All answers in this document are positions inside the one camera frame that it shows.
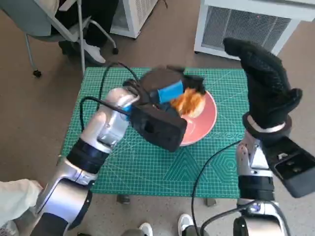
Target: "chair leg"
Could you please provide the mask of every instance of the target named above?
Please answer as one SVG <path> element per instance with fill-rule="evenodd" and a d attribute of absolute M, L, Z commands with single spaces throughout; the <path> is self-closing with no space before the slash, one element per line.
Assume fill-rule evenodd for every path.
<path fill-rule="evenodd" d="M 78 0 L 78 16 L 79 16 L 79 30 L 80 30 L 80 52 L 81 52 L 81 66 L 82 66 L 82 74 L 84 76 L 85 72 L 85 56 L 84 56 L 84 48 L 83 48 L 83 23 L 82 23 L 82 1 Z"/>
<path fill-rule="evenodd" d="M 102 33 L 109 39 L 109 41 L 111 41 L 111 43 L 113 44 L 113 47 L 114 47 L 113 48 L 113 54 L 118 54 L 119 51 L 118 51 L 117 45 L 116 45 L 115 41 L 113 40 L 113 38 L 96 21 L 90 20 L 90 23 L 92 23 L 93 25 L 98 27 L 99 30 L 102 31 Z"/>
<path fill-rule="evenodd" d="M 33 75 L 37 78 L 39 78 L 41 76 L 41 72 L 37 69 L 34 61 L 33 61 L 33 57 L 32 57 L 32 53 L 31 53 L 31 47 L 30 47 L 30 41 L 29 41 L 29 37 L 28 35 L 25 33 L 25 42 L 26 42 L 26 48 L 28 50 L 28 54 L 29 54 L 29 59 L 30 59 L 30 63 L 33 69 Z"/>

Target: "blue tape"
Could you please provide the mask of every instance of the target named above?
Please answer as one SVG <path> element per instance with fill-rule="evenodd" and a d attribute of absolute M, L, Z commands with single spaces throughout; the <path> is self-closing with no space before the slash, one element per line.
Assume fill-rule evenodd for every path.
<path fill-rule="evenodd" d="M 123 107 L 122 110 L 125 112 L 130 112 L 131 111 L 131 105 Z"/>
<path fill-rule="evenodd" d="M 181 94 L 183 94 L 184 86 L 182 81 L 179 81 L 177 83 L 174 83 L 166 88 L 159 89 L 158 96 L 159 96 L 159 102 L 165 103 L 169 102 L 172 99 L 177 98 Z"/>

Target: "bread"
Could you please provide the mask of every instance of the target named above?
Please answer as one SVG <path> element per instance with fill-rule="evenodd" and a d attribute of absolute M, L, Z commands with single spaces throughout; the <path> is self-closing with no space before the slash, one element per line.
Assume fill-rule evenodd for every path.
<path fill-rule="evenodd" d="M 196 92 L 195 89 L 187 88 L 182 95 L 170 103 L 180 115 L 196 118 L 202 113 L 206 99 L 204 95 Z"/>

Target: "wire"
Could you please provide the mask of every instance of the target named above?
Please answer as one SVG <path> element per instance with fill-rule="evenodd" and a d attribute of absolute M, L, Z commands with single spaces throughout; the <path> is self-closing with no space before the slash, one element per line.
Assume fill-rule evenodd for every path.
<path fill-rule="evenodd" d="M 83 132 L 84 130 L 84 120 L 83 120 L 83 104 L 86 100 L 91 100 L 91 101 L 95 101 L 97 102 L 97 104 L 102 104 L 116 112 L 119 112 L 120 114 L 123 114 L 123 115 L 126 115 L 126 116 L 129 116 L 130 113 L 129 112 L 126 112 L 118 107 L 115 107 L 113 105 L 111 105 L 110 103 L 106 102 L 106 101 L 102 101 L 96 97 L 92 97 L 92 96 L 85 96 L 84 98 L 81 99 L 80 101 L 80 124 L 81 124 L 81 132 Z"/>
<path fill-rule="evenodd" d="M 222 148 L 221 150 L 217 151 L 215 154 L 213 154 L 207 161 L 206 163 L 204 164 L 204 166 L 202 167 L 195 183 L 194 183 L 194 186 L 193 186 L 193 190 L 192 190 L 192 194 L 191 194 L 191 216 L 192 216 L 192 220 L 193 220 L 193 224 L 194 224 L 194 227 L 195 227 L 195 230 L 196 230 L 196 234 L 197 236 L 200 236 L 200 233 L 199 233 L 199 230 L 198 230 L 198 227 L 197 227 L 197 223 L 196 223 L 196 218 L 195 218 L 195 211 L 194 211 L 194 199 L 195 199 L 195 195 L 196 195 L 196 190 L 197 190 L 197 186 L 198 186 L 198 183 L 199 183 L 199 179 L 200 177 L 202 176 L 204 170 L 206 169 L 207 165 L 210 163 L 210 161 L 212 160 L 212 158 L 214 158 L 216 155 L 218 155 L 219 153 L 223 152 L 224 150 L 238 144 L 241 140 L 239 141 L 236 141 L 228 146 L 226 146 L 225 148 Z"/>
<path fill-rule="evenodd" d="M 135 74 L 135 72 L 134 72 L 133 70 L 131 70 L 128 66 L 126 66 L 125 64 L 123 64 L 123 63 L 121 63 L 121 62 L 119 62 L 119 61 L 111 62 L 111 63 L 107 66 L 106 70 L 104 71 L 102 80 L 101 80 L 101 82 L 100 82 L 100 87 L 99 87 L 99 91 L 98 91 L 98 98 L 99 98 L 99 100 L 102 99 L 102 93 L 103 93 L 104 82 L 105 82 L 106 76 L 107 76 L 107 74 L 108 74 L 108 71 L 109 71 L 110 68 L 112 68 L 112 67 L 115 66 L 115 65 L 121 65 L 122 67 L 126 68 L 126 69 L 132 74 L 132 76 L 134 77 L 134 79 L 139 83 L 139 78 L 137 77 L 137 75 Z"/>
<path fill-rule="evenodd" d="M 284 213 L 282 212 L 282 210 L 280 209 L 280 207 L 277 206 L 277 204 L 275 204 L 274 202 L 272 201 L 261 201 L 261 200 L 254 200 L 254 201 L 251 201 L 247 204 L 244 204 L 244 205 L 241 205 L 237 208 L 234 208 L 234 209 L 231 209 L 231 210 L 227 210 L 223 213 L 220 213 L 220 214 L 217 214 L 213 217 L 211 217 L 210 219 L 206 220 L 201 228 L 200 228 L 200 232 L 201 232 L 201 236 L 204 236 L 204 231 L 205 231 L 205 228 L 210 224 L 212 223 L 213 221 L 217 220 L 217 219 L 220 219 L 222 217 L 225 217 L 227 215 L 230 215 L 230 214 L 233 214 L 233 213 L 236 213 L 236 212 L 239 212 L 239 211 L 242 211 L 242 210 L 245 210 L 247 209 L 248 207 L 250 207 L 251 205 L 253 204 L 256 204 L 256 203 L 260 203 L 260 204 L 271 204 L 277 211 L 277 214 L 279 215 L 279 217 L 282 219 L 283 221 L 283 224 L 284 224 L 284 228 L 285 228 L 285 231 L 286 231 L 286 234 L 287 236 L 291 236 L 291 232 L 290 232 L 290 228 L 289 228 L 289 225 L 287 223 L 287 220 L 284 216 Z"/>

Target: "white appliance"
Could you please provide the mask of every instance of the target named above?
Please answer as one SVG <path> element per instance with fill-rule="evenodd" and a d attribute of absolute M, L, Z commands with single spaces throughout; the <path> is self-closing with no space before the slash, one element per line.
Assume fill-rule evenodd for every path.
<path fill-rule="evenodd" d="M 277 0 L 201 0 L 194 51 L 238 59 L 223 39 L 255 42 L 277 55 L 300 21 L 315 18 L 315 5 Z"/>
<path fill-rule="evenodd" d="M 137 38 L 158 0 L 120 0 L 111 33 Z"/>

